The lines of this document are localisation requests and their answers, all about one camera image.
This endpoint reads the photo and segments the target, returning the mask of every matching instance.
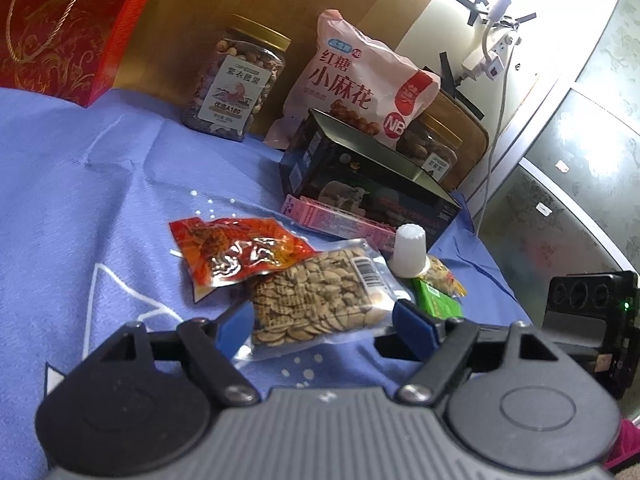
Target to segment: white cable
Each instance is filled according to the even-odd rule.
[[[489,32],[491,32],[491,28],[494,26],[495,22],[489,20],[484,28],[484,32],[482,33],[482,53],[484,54],[484,60],[487,62],[487,65],[491,64],[491,58],[489,57],[489,49],[487,48],[487,41],[489,40]]]
[[[507,81],[509,76],[509,68],[511,66],[511,59],[513,59],[513,51],[516,50],[516,43],[517,43],[517,38],[514,38],[513,46],[511,47],[511,52],[509,53],[509,59],[507,60],[507,68],[504,69],[504,75],[502,76],[504,79],[502,80],[502,100],[500,102],[500,113],[498,114],[498,125],[495,129],[494,141],[491,143],[491,151],[489,151],[489,165],[486,169],[486,180],[484,181],[484,200],[482,200],[482,208],[480,209],[478,223],[476,224],[477,236],[480,236],[480,226],[482,225],[482,220],[484,219],[484,212],[486,211],[486,204],[489,200],[489,186],[491,185],[491,169],[494,165],[495,147],[498,145],[498,138],[502,133],[502,118],[504,117],[504,107],[507,102]]]

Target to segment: pink box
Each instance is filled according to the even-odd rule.
[[[392,251],[396,230],[306,196],[287,195],[280,212],[304,227],[340,238],[364,238],[380,251]]]

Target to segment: white bottle cap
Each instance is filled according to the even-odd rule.
[[[394,254],[389,268],[399,278],[416,278],[428,270],[427,235],[416,224],[404,224],[396,231]]]

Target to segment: barcode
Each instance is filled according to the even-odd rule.
[[[380,278],[380,275],[378,274],[376,267],[373,266],[373,262],[370,258],[367,258],[366,256],[352,258],[351,263],[356,269],[356,272],[360,277],[360,281],[367,290],[377,286],[385,286],[385,283],[382,281],[382,278]]]

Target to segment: red gift box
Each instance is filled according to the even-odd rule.
[[[91,104],[113,85],[146,1],[76,0],[43,50],[72,0],[0,0],[0,86]]]

